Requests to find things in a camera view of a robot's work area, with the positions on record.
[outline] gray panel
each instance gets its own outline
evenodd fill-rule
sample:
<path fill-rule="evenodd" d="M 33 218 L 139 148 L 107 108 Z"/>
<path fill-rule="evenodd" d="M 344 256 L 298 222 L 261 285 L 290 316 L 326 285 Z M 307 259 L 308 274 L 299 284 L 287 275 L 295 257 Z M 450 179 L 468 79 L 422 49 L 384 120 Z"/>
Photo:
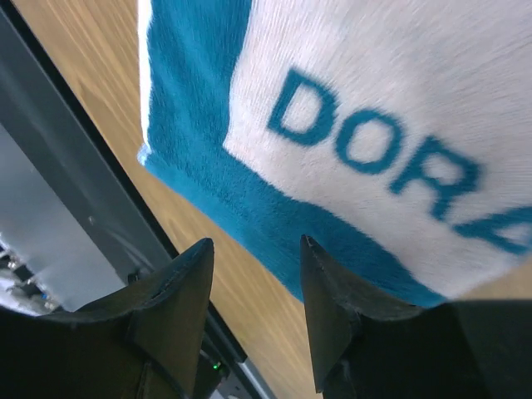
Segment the gray panel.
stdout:
<path fill-rule="evenodd" d="M 107 259 L 0 125 L 0 242 L 66 310 L 124 287 Z"/>

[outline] wooden surface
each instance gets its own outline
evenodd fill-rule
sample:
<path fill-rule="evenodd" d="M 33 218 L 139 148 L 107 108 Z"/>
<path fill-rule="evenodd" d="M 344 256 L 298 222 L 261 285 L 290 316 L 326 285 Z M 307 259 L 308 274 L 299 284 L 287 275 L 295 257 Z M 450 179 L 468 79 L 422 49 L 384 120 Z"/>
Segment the wooden surface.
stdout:
<path fill-rule="evenodd" d="M 175 246 L 214 239 L 212 301 L 275 394 L 313 397 L 303 305 L 136 161 L 141 133 L 135 0 L 14 2 Z M 530 282 L 532 263 L 467 297 L 531 298 Z"/>

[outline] tabletop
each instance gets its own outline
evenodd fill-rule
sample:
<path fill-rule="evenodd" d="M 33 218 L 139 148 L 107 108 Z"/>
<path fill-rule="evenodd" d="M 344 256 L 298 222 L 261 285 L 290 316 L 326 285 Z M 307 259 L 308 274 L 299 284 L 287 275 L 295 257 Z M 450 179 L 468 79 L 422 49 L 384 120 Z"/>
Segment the tabletop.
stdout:
<path fill-rule="evenodd" d="M 135 0 L 13 0 L 178 250 L 215 244 L 211 300 L 279 398 L 315 397 L 303 305 L 209 218 L 136 160 Z M 531 298 L 532 263 L 468 294 Z"/>

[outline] folded towel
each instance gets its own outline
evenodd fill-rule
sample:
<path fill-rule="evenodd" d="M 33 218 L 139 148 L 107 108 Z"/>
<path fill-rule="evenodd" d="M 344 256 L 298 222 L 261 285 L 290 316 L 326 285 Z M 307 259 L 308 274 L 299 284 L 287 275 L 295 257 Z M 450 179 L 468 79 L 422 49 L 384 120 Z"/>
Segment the folded towel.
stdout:
<path fill-rule="evenodd" d="M 409 303 L 532 245 L 532 6 L 140 0 L 139 160 L 301 298 L 299 238 Z"/>

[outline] towel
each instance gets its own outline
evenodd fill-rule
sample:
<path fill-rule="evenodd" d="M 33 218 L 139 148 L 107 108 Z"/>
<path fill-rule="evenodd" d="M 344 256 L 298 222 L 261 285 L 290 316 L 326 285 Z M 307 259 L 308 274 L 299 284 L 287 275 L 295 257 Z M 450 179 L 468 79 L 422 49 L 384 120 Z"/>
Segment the towel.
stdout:
<path fill-rule="evenodd" d="M 140 163 L 298 298 L 299 239 L 435 306 L 532 245 L 532 6 L 140 0 Z"/>

